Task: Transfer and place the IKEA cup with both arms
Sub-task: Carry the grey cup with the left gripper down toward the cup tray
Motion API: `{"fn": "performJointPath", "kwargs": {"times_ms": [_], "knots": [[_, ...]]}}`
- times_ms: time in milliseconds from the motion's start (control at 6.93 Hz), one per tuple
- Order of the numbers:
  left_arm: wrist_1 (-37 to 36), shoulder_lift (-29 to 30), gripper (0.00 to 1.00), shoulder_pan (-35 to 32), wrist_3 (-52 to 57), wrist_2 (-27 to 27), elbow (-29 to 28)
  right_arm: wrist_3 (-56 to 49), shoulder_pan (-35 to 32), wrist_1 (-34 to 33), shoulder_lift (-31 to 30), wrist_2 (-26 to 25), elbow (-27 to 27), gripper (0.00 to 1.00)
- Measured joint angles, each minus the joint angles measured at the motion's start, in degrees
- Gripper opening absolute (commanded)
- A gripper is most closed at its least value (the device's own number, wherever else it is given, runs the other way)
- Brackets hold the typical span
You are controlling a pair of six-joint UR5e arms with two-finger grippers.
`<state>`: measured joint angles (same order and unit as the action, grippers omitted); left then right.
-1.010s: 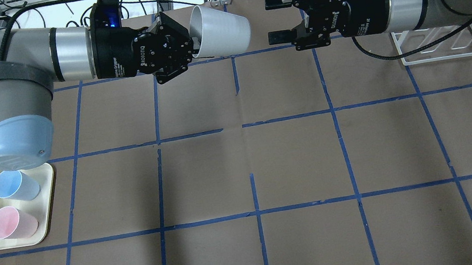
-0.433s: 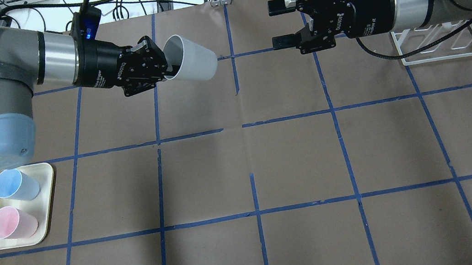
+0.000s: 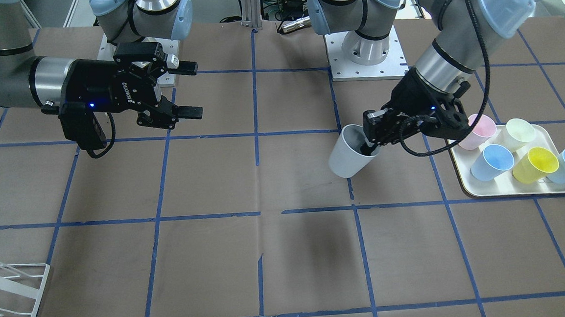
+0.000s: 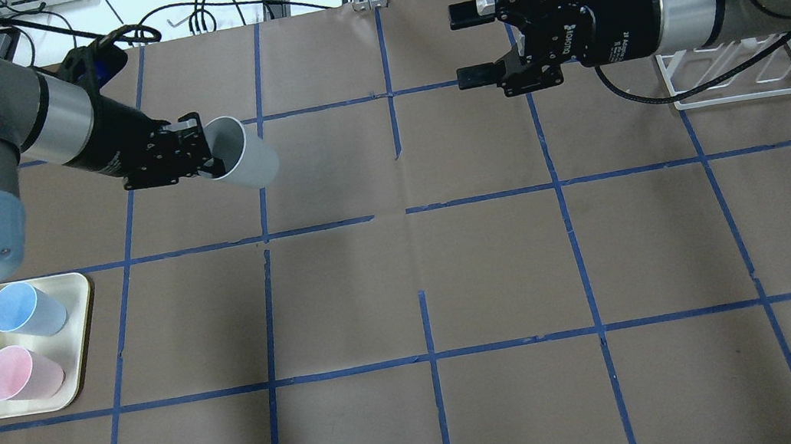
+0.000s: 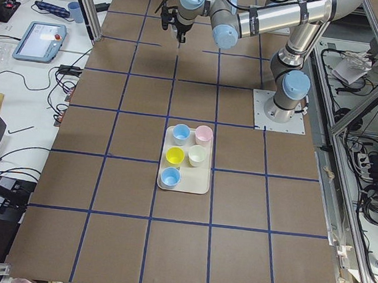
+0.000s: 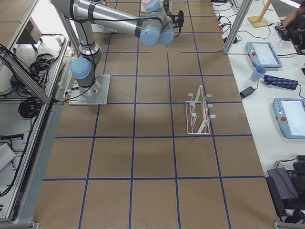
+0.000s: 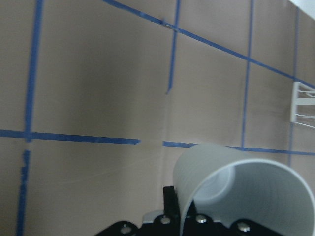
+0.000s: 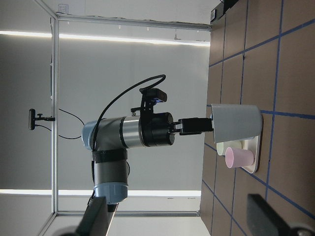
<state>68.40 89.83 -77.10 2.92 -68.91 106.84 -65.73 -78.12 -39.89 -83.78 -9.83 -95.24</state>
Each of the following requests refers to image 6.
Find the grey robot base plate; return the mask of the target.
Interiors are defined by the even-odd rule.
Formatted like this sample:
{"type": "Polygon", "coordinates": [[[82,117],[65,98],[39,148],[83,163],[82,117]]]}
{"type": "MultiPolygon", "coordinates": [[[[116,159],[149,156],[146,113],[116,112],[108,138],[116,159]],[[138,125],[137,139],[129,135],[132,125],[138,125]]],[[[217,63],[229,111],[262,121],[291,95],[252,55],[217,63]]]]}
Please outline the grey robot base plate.
{"type": "Polygon", "coordinates": [[[74,87],[77,87],[77,90],[72,91],[72,99],[68,101],[69,105],[106,105],[110,80],[111,76],[109,74],[97,75],[94,85],[84,94],[82,93],[85,92],[87,88],[79,87],[75,80],[74,87]]]}

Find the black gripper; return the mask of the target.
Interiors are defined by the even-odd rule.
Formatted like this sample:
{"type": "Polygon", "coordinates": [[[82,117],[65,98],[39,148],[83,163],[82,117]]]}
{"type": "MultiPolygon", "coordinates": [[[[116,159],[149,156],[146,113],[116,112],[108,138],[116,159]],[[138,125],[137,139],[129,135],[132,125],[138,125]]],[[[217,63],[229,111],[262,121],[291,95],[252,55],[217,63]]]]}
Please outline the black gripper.
{"type": "Polygon", "coordinates": [[[182,28],[184,24],[184,12],[182,10],[178,11],[178,14],[172,14],[170,12],[169,17],[172,19],[174,28],[182,28]]]}

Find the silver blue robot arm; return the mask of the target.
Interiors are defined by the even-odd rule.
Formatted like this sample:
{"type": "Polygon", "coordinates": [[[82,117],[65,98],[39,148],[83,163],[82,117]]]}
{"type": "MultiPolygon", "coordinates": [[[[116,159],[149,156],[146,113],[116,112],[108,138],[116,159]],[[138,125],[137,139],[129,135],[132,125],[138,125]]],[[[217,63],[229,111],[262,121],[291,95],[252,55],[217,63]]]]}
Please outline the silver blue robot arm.
{"type": "Polygon", "coordinates": [[[170,44],[175,28],[181,29],[184,23],[182,10],[174,15],[169,5],[159,0],[151,0],[145,7],[147,17],[137,17],[104,5],[103,1],[91,0],[52,0],[51,4],[65,18],[74,21],[79,36],[81,56],[71,64],[71,72],[82,92],[95,87],[95,69],[102,51],[95,42],[92,24],[139,38],[146,46],[157,43],[170,44]]]}

